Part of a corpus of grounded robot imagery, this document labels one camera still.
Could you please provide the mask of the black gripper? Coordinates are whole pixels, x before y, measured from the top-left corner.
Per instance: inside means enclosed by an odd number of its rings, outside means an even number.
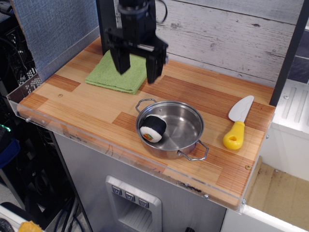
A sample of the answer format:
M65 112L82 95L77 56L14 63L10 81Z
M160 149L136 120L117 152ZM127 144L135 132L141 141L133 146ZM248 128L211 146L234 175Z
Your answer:
M130 68L130 53L147 57L147 82L154 83L168 60L168 44L156 35L156 6L119 4L117 12L121 17L121 27L105 30L116 70L124 74Z

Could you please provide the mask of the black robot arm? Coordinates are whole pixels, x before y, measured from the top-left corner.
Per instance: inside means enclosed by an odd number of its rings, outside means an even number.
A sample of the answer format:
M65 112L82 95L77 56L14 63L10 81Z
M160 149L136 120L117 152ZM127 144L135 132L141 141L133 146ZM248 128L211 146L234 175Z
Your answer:
M120 29L106 29L110 53L116 70L124 74L130 68L130 54L146 59L147 82L152 84L162 74L167 62L168 44L156 35L154 0L120 0Z

